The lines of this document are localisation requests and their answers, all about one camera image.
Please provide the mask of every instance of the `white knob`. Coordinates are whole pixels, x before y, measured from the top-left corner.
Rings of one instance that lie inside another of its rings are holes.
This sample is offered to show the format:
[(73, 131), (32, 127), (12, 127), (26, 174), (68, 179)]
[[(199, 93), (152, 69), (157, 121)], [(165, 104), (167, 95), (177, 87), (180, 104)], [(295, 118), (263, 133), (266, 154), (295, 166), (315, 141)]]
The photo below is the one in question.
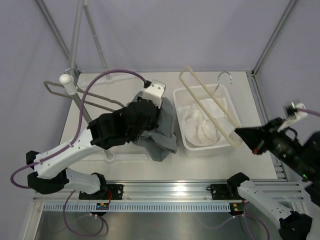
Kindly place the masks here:
[(74, 77), (69, 74), (62, 74), (59, 78), (61, 84), (63, 84), (65, 90), (69, 95), (75, 95), (77, 93), (76, 86), (74, 84)]

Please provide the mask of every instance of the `gray cloth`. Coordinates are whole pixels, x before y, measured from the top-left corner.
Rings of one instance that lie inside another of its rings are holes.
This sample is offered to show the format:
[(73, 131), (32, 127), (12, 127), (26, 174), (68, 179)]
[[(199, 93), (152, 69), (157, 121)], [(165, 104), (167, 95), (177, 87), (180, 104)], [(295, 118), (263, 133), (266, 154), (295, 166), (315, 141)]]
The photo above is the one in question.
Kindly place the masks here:
[[(132, 100), (136, 102), (142, 97), (140, 91)], [(144, 147), (152, 160), (162, 162), (169, 153), (177, 152), (178, 142), (174, 133), (174, 108), (168, 98), (162, 98), (162, 106), (158, 119), (158, 127), (151, 131), (144, 131), (133, 144)]]

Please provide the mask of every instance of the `beige plastic hanger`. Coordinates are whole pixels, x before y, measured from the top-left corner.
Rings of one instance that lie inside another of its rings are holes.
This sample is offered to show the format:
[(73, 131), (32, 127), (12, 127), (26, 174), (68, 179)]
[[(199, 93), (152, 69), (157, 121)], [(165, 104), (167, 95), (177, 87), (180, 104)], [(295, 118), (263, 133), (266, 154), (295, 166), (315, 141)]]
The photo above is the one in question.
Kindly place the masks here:
[(216, 98), (214, 93), (210, 91), (207, 86), (204, 84), (204, 82), (195, 74), (195, 72), (192, 70), (191, 67), (186, 66), (185, 68), (182, 69), (182, 71), (179, 74), (179, 79), (184, 85), (184, 87), (187, 89), (187, 91), (191, 94), (193, 99), (196, 101), (196, 103), (200, 106), (200, 108), (204, 111), (204, 113), (208, 116), (208, 118), (211, 120), (211, 122), (214, 124), (214, 126), (219, 130), (219, 132), (224, 136), (224, 138), (227, 140), (227, 142), (233, 146), (233, 147), (238, 147), (242, 143), (241, 138), (238, 138), (238, 141), (234, 141), (231, 139), (229, 135), (222, 129), (222, 127), (219, 125), (219, 123), (214, 119), (214, 117), (208, 112), (208, 110), (205, 108), (205, 106), (201, 103), (199, 98), (196, 96), (194, 91), (189, 87), (189, 85), (186, 83), (186, 81), (183, 79), (182, 75), (184, 72), (189, 71), (190, 74), (198, 81), (198, 83), (203, 87), (203, 89), (208, 93), (208, 95), (214, 100), (214, 102), (219, 106), (219, 108), (224, 112), (224, 114), (229, 118), (231, 121), (231, 124), (235, 128), (242, 128), (242, 126), (232, 117), (232, 115), (225, 109), (225, 107), (219, 102), (219, 100)]

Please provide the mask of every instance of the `vertical pole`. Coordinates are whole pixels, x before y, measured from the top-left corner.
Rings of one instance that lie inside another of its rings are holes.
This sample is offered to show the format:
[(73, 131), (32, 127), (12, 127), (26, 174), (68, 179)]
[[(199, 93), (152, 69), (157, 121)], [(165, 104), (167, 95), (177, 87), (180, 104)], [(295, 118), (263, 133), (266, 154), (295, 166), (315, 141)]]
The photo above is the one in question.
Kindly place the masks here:
[(72, 77), (74, 77), (74, 70), (76, 67), (76, 55), (77, 55), (77, 47), (78, 47), (83, 5), (84, 5), (84, 0), (78, 0), (78, 5), (76, 7), (76, 13), (75, 13), (74, 26), (73, 26), (70, 55), (69, 55), (69, 60), (68, 60), (69, 68), (71, 68), (69, 70), (69, 74)]
[(97, 35), (96, 29), (95, 29), (95, 26), (94, 26), (94, 22), (92, 20), (92, 17), (91, 17), (89, 8), (88, 8), (87, 0), (84, 0), (83, 11), (84, 11), (86, 19), (88, 21), (88, 24), (89, 24), (89, 27), (90, 27), (90, 30), (91, 30), (91, 34), (92, 34), (92, 37), (93, 37), (93, 40), (94, 40), (94, 43), (95, 43), (95, 47), (96, 47), (96, 50), (98, 51), (99, 58), (100, 58), (100, 61), (102, 63), (103, 69), (104, 69), (104, 71), (108, 71), (109, 69), (108, 69), (108, 66), (107, 66), (107, 62), (106, 62), (106, 59), (105, 59), (105, 56), (104, 56), (104, 52), (101, 49), (101, 45), (100, 45), (100, 42), (99, 42), (99, 39), (98, 39), (98, 35)]
[[(69, 60), (68, 60), (68, 65), (70, 68), (68, 71), (68, 74), (71, 75), (72, 77), (75, 77), (76, 55), (77, 55), (77, 47), (78, 47), (83, 5), (84, 5), (84, 0), (78, 0), (78, 5), (76, 7), (76, 13), (75, 13), (73, 33), (72, 33), (70, 55), (69, 55)], [(80, 109), (81, 108), (81, 98), (79, 97), (78, 93), (73, 94), (71, 97), (72, 97), (72, 100), (74, 101), (74, 103), (76, 104), (76, 106)], [(92, 121), (92, 119), (91, 119), (91, 117), (85, 107), (83, 107), (83, 118), (85, 119), (85, 121), (87, 123)]]

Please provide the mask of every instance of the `white towel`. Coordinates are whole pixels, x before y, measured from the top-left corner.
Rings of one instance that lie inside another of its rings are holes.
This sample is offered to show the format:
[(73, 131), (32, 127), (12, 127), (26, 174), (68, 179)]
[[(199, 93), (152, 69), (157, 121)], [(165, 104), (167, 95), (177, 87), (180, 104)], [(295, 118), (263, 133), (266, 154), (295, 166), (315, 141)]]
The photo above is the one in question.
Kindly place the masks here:
[[(219, 98), (218, 100), (225, 108), (227, 108), (226, 99), (224, 97)], [(226, 115), (218, 105), (212, 99), (201, 100), (201, 103), (215, 118), (222, 129), (230, 135), (234, 130), (234, 127), (228, 122)], [(228, 143), (198, 104), (193, 103), (192, 106), (179, 109), (179, 112), (182, 113), (181, 123), (185, 138), (191, 144), (198, 147), (207, 147)]]

